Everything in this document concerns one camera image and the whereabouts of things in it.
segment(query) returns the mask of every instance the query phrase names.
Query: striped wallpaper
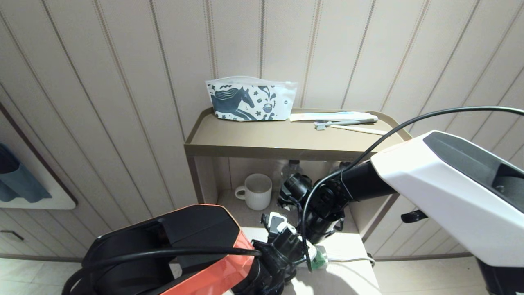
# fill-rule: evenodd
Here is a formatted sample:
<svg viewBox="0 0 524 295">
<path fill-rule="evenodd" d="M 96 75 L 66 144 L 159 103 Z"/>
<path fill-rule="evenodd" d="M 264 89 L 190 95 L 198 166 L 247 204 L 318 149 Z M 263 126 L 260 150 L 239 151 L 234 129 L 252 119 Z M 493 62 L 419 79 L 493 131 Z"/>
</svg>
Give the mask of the striped wallpaper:
<svg viewBox="0 0 524 295">
<path fill-rule="evenodd" d="M 0 103 L 79 201 L 1 209 L 0 253 L 82 257 L 107 231 L 196 202 L 183 142 L 203 81 L 301 83 L 295 107 L 403 121 L 456 106 L 524 108 L 523 1 L 0 0 Z M 522 166 L 524 119 L 448 115 L 447 130 Z M 219 188 L 242 159 L 218 159 Z M 400 197 L 366 240 L 376 256 L 461 252 Z"/>
</svg>

